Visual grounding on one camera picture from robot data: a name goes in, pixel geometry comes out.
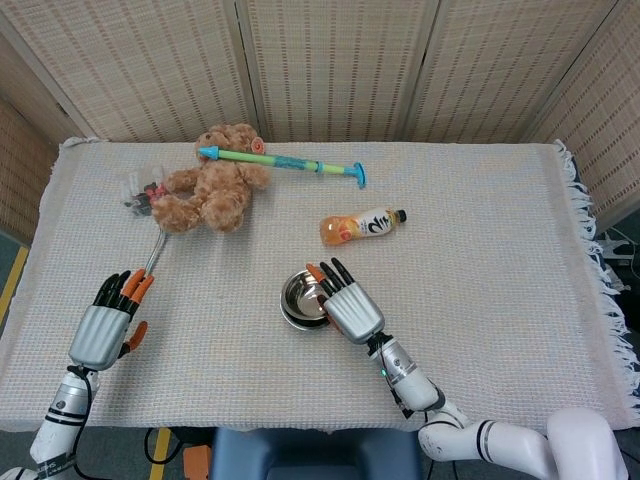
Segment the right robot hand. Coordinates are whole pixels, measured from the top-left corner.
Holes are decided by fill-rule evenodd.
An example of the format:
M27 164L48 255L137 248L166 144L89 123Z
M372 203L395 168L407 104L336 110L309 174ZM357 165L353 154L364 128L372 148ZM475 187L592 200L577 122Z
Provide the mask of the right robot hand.
M336 258L331 264L306 264L307 271L323 290L319 303L330 321L352 343L365 344L385 326L378 305Z

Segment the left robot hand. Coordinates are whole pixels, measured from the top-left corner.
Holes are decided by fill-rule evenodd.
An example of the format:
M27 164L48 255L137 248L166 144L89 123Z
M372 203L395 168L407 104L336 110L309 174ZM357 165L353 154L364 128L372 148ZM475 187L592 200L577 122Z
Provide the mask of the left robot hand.
M73 365L104 371L139 347L148 323L140 321L130 337L128 330L153 281L150 273L139 269L113 274L103 282L72 341L69 357Z

